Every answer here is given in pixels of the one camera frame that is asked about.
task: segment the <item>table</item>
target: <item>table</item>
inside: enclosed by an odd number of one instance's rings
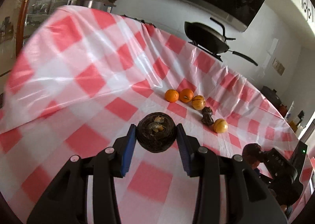
[[[204,126],[190,104],[164,100],[167,89],[184,88],[203,95],[228,132]],[[97,154],[152,112],[170,115],[221,156],[257,142],[289,157],[298,142],[266,98],[223,63],[152,25],[81,6],[59,8],[36,31],[5,94],[0,191],[24,223],[70,156]],[[301,180],[310,175],[307,157]],[[122,223],[191,223],[197,184],[176,143],[159,154],[137,144],[129,173],[115,180]]]

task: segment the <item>wok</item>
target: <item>wok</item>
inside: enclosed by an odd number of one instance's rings
[[[193,43],[198,44],[209,52],[212,53],[214,57],[219,57],[218,54],[225,53],[229,51],[230,47],[226,44],[227,40],[235,40],[235,38],[230,38],[225,36],[225,27],[222,23],[217,20],[210,18],[210,20],[214,21],[218,25],[222,27],[222,34],[213,28],[200,23],[200,22],[185,22],[185,34],[186,36],[193,41]],[[253,63],[258,66],[258,64],[247,55],[241,54],[236,51],[230,51],[232,54],[240,56],[245,60]]]

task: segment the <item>orange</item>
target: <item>orange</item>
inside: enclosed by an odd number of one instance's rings
[[[166,91],[164,97],[168,102],[175,102],[178,100],[179,94],[177,91],[170,89]]]
[[[202,110],[205,107],[205,104],[204,97],[201,95],[195,96],[192,100],[192,106],[196,110]]]
[[[228,128],[227,121],[225,121],[222,118],[217,119],[213,124],[213,130],[216,133],[225,133],[227,131],[227,128]]]
[[[193,99],[193,97],[194,97],[194,92],[190,89],[183,89],[179,93],[179,99],[184,103],[190,102]]]

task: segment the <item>wall switch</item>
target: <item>wall switch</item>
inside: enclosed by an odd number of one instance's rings
[[[273,61],[272,66],[278,72],[278,74],[282,76],[285,68],[283,67],[283,65],[277,59],[275,59]]]

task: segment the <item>pot handle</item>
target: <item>pot handle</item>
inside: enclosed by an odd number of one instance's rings
[[[225,27],[221,22],[218,22],[216,19],[213,19],[210,17],[210,20],[214,21],[216,24],[220,25],[222,27],[222,35],[225,37]]]
[[[232,52],[232,54],[237,55],[239,57],[244,58],[245,60],[248,60],[249,62],[251,62],[252,64],[254,64],[255,66],[258,66],[257,62],[255,62],[252,58],[248,57],[247,55],[241,54],[239,52],[236,51],[229,51]]]

